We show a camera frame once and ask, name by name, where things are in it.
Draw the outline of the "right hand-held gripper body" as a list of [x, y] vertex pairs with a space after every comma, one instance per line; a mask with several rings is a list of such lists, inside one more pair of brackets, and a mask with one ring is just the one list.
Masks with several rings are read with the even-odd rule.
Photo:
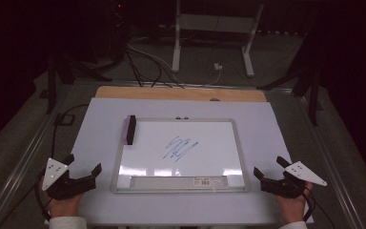
[[321, 186], [327, 185], [323, 178], [301, 161], [290, 163], [287, 168], [283, 169], [284, 178], [282, 179], [271, 179], [264, 176], [265, 178], [260, 180], [260, 190], [284, 198], [297, 198], [303, 194], [306, 182]]

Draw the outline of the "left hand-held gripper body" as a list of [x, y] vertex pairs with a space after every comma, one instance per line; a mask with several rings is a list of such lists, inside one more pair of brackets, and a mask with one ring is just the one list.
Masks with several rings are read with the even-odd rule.
[[48, 159], [42, 190], [50, 198], [68, 199], [96, 188], [95, 178], [91, 174], [85, 177], [71, 178], [69, 166], [51, 157]]

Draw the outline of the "purple and black whiteboard eraser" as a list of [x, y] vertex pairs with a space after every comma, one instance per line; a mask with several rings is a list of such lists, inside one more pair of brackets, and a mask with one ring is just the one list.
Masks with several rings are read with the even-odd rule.
[[129, 115], [125, 120], [125, 126], [123, 131], [123, 142], [125, 145], [132, 145], [135, 135], [136, 128], [136, 117], [134, 115]]

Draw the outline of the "white whiteboard with silver frame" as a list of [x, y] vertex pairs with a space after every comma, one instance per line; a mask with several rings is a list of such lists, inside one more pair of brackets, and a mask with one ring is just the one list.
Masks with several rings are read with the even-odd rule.
[[231, 119], [138, 118], [121, 139], [111, 190], [116, 194], [233, 193], [250, 190]]

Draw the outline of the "person's right hand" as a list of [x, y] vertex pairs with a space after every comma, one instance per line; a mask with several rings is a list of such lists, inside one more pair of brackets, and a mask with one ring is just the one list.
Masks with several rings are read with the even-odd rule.
[[303, 221], [306, 199], [303, 196], [298, 198], [274, 197], [279, 205], [282, 219], [286, 224]]

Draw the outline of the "person's left hand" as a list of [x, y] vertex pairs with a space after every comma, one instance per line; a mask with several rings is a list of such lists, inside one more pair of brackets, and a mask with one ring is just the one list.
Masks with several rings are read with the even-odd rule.
[[48, 212], [50, 213], [52, 218], [79, 216], [79, 205], [83, 194], [79, 194], [75, 197], [62, 200], [50, 198], [45, 191], [42, 191], [42, 194], [48, 201]]

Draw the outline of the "large white table sheet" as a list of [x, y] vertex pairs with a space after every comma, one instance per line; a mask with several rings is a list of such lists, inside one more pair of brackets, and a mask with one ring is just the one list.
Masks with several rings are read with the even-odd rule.
[[[125, 120], [138, 118], [231, 119], [235, 122], [250, 190], [233, 193], [116, 194], [114, 165]], [[278, 156], [288, 157], [272, 106], [267, 102], [224, 102], [94, 98], [72, 148], [72, 177], [84, 177], [101, 164], [96, 188], [81, 199], [79, 214], [92, 225], [244, 226], [279, 224], [273, 195], [260, 190], [254, 167], [279, 179]]]

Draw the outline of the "black square floor plate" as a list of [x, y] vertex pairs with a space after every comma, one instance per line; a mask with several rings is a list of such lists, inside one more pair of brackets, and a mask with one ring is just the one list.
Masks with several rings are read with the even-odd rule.
[[58, 114], [54, 121], [54, 126], [71, 126], [74, 121], [74, 114]]

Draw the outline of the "black tripod stand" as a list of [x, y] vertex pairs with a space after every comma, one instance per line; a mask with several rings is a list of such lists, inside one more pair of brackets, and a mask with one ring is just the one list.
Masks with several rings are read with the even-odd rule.
[[276, 81], [273, 81], [267, 85], [257, 86], [256, 88], [261, 91], [270, 91], [276, 86], [279, 86], [295, 78], [297, 78], [298, 81], [292, 88], [292, 94], [294, 96], [301, 97], [304, 96], [305, 93], [310, 92], [308, 103], [308, 117], [310, 118], [311, 122], [316, 126], [316, 111], [318, 104], [317, 99], [320, 80], [320, 74], [317, 66], [310, 65], [301, 67], [292, 73], [285, 74]]
[[51, 114], [57, 103], [56, 78], [60, 72], [66, 68], [75, 67], [77, 70], [85, 73], [87, 76], [103, 82], [110, 82], [109, 78], [102, 76], [94, 70], [83, 65], [81, 62], [66, 54], [55, 54], [48, 57], [48, 88], [42, 92], [48, 99], [47, 114]]

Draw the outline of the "dark equipment rack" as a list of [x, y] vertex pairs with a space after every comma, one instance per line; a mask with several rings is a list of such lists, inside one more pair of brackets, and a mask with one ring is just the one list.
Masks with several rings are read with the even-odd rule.
[[110, 44], [107, 56], [114, 63], [123, 57], [130, 36], [130, 24], [126, 20], [123, 0], [108, 0], [108, 29]]

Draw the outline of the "white metal stand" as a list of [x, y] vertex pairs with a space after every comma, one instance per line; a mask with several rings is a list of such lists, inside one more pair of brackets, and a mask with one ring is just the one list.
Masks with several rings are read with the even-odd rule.
[[236, 32], [248, 34], [248, 41], [241, 48], [241, 53], [246, 75], [254, 77], [254, 67], [250, 51], [263, 9], [264, 4], [258, 3], [253, 17], [189, 14], [181, 12], [181, 0], [176, 0], [172, 71], [174, 73], [179, 72], [181, 54], [180, 32], [182, 30]]

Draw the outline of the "aluminium frame rail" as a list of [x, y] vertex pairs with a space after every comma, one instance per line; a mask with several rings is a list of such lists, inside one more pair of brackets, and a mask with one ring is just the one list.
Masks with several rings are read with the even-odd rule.
[[341, 175], [345, 172], [345, 161], [337, 161], [333, 157], [333, 154], [340, 156], [340, 150], [331, 150], [330, 142], [325, 139], [325, 135], [331, 135], [333, 131], [325, 130], [322, 121], [318, 121], [316, 125], [312, 122], [308, 115], [309, 103], [305, 97], [296, 97], [295, 102], [317, 148], [315, 162], [320, 163], [319, 168], [324, 171], [328, 189], [334, 196], [333, 199], [321, 198], [318, 209], [326, 216], [333, 229], [340, 229], [341, 225], [345, 225], [346, 229], [365, 229]]
[[53, 106], [51, 113], [46, 114], [42, 120], [39, 128], [32, 137], [30, 144], [25, 153], [15, 164], [13, 170], [5, 181], [3, 188], [0, 191], [0, 221], [4, 217], [10, 202], [12, 201], [15, 193], [17, 192], [20, 184], [22, 183], [26, 172], [32, 165], [34, 158], [39, 150], [50, 125], [54, 122], [56, 114], [59, 112], [65, 99], [67, 98], [71, 90], [71, 85], [65, 85], [57, 94], [57, 102]]

